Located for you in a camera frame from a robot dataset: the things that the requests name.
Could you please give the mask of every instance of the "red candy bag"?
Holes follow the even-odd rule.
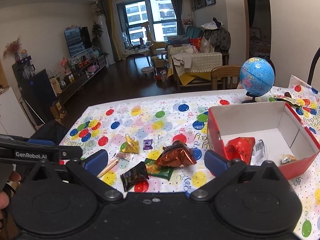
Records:
[[[253,146],[256,143],[254,137],[238,137],[228,141],[226,146],[226,158],[241,159],[247,165],[250,165]]]

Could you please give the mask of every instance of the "yellow armchair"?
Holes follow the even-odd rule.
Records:
[[[150,51],[152,55],[156,55],[159,53],[159,51],[156,51],[156,49],[164,49],[167,46],[167,43],[165,41],[155,41],[153,40],[152,36],[151,36],[151,32],[150,32],[150,27],[149,27],[149,22],[145,22],[143,24],[141,24],[142,27],[145,27],[147,30],[147,38],[148,41],[152,42],[152,46],[150,47]]]

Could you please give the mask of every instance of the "purple candy wrapper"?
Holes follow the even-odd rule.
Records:
[[[152,141],[153,141],[152,139],[143,140],[143,150],[151,150],[151,149],[153,149]]]

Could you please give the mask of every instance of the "pencil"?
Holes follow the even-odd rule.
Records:
[[[119,163],[119,158],[116,158],[114,161],[112,161],[110,164],[108,164],[107,167],[105,167],[99,174],[98,178],[101,178],[104,174],[106,174],[108,171],[110,171],[114,166],[116,166]]]

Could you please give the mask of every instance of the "curtain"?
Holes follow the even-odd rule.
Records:
[[[111,47],[112,47],[112,54],[115,61],[117,62],[120,60],[120,57],[119,57],[119,52],[116,45],[116,38],[114,36],[115,27],[114,27],[114,21],[113,21],[112,0],[101,0],[99,1],[99,6],[106,17],[106,23],[107,23],[107,28],[110,35],[110,41],[111,41]]]
[[[185,35],[184,27],[181,20],[182,14],[182,0],[171,0],[173,10],[177,16],[177,33],[178,35]]]

